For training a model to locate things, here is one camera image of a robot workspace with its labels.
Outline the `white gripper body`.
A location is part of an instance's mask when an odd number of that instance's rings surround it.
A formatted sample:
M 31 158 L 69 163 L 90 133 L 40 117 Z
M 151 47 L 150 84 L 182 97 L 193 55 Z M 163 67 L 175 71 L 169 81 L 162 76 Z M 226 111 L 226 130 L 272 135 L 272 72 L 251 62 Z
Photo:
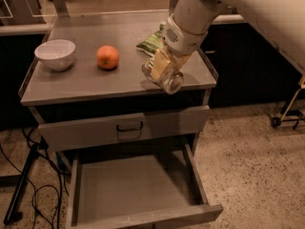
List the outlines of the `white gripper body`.
M 163 43 L 168 47 L 168 50 L 176 57 L 182 57 L 196 51 L 207 34 L 206 31 L 200 34 L 183 31 L 174 22 L 173 16 L 171 15 L 167 19 L 162 37 Z

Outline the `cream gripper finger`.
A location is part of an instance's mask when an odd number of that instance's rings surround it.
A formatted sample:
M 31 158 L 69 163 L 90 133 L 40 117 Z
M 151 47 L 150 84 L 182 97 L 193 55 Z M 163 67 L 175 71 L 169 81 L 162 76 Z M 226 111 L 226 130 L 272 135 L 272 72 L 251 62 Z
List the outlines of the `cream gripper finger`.
M 159 81 L 171 64 L 171 59 L 162 49 L 158 49 L 154 54 L 152 62 L 151 76 L 155 81 Z
M 177 57 L 175 56 L 173 58 L 173 63 L 174 63 L 174 69 L 179 72 L 181 70 L 181 68 L 187 63 L 187 61 L 189 60 L 191 56 L 188 55 L 184 55 L 181 57 Z

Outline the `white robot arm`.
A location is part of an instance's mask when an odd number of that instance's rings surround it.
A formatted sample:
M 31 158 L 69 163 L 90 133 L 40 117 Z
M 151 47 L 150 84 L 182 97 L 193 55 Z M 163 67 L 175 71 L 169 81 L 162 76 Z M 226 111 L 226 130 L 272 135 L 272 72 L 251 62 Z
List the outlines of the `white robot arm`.
M 163 30 L 165 48 L 153 58 L 153 80 L 179 70 L 229 6 L 305 74 L 305 0 L 178 0 Z

